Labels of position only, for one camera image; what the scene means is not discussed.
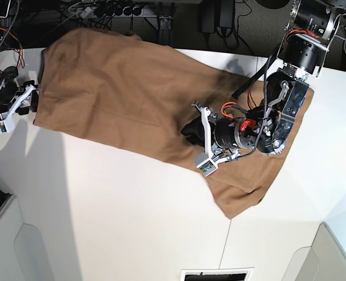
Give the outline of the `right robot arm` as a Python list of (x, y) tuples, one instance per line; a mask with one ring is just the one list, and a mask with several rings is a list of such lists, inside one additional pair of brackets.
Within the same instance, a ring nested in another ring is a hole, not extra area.
[(22, 86), (17, 83), (19, 69), (25, 66), (24, 50), (16, 35), (12, 33), (12, 28), (18, 18), (21, 1), (16, 1), (15, 13), (9, 16), (12, 10), (12, 2), (9, 1), (6, 6), (6, 15), (0, 15), (0, 52), (3, 47), (8, 47), (6, 42), (8, 37), (14, 39), (18, 48), (11, 50), (17, 54), (17, 62), (2, 69), (0, 68), (0, 119), (6, 118), (7, 114), (12, 112), (12, 106), (17, 99), (21, 99), (21, 104), (15, 109), (18, 115), (27, 115), (30, 112), (36, 112), (39, 101), (38, 85), (33, 81), (27, 81)]

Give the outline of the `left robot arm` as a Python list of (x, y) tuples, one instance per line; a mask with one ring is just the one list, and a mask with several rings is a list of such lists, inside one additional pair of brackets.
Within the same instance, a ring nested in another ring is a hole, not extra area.
[(241, 159), (241, 150), (268, 156), (284, 150), (309, 89), (307, 79), (319, 76), (344, 15), (346, 1), (294, 1), (281, 44), (232, 95), (236, 99), (250, 92), (255, 81), (263, 78), (260, 104), (249, 102), (244, 109), (230, 101), (215, 112), (194, 103), (200, 116), (182, 133), (204, 149), (194, 160), (198, 169), (209, 174), (221, 163)]

